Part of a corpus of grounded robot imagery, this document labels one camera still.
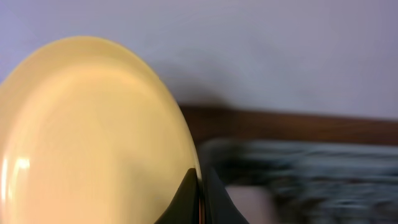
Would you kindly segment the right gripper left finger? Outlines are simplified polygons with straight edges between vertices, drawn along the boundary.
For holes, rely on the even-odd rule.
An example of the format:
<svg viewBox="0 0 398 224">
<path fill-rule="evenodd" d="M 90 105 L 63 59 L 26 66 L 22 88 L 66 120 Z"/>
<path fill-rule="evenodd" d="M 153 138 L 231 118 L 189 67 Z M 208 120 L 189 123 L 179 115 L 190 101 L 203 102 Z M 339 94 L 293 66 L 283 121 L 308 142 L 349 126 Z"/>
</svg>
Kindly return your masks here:
<svg viewBox="0 0 398 224">
<path fill-rule="evenodd" d="M 187 170 L 170 205 L 155 224 L 199 224 L 200 196 L 197 172 Z"/>
</svg>

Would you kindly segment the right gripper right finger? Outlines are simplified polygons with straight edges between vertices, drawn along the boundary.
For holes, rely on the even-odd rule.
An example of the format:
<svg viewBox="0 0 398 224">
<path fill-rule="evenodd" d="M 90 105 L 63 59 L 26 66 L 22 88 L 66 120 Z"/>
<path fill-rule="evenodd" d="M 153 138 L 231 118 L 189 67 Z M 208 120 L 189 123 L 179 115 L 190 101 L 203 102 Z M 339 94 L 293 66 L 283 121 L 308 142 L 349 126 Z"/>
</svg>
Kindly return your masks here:
<svg viewBox="0 0 398 224">
<path fill-rule="evenodd" d="M 207 224 L 248 224 L 229 197 L 224 184 L 214 168 L 206 170 L 203 179 L 205 223 Z"/>
</svg>

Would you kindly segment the yellow plate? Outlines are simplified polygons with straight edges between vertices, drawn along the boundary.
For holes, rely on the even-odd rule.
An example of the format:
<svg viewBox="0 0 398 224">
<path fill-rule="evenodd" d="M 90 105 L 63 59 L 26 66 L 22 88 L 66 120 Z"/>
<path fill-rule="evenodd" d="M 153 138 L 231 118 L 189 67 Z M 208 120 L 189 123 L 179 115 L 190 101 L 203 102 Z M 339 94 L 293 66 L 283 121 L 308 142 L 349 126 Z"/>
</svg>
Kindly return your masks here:
<svg viewBox="0 0 398 224">
<path fill-rule="evenodd" d="M 60 39 L 1 83 L 2 223 L 154 223 L 199 170 L 177 102 L 122 45 Z"/>
</svg>

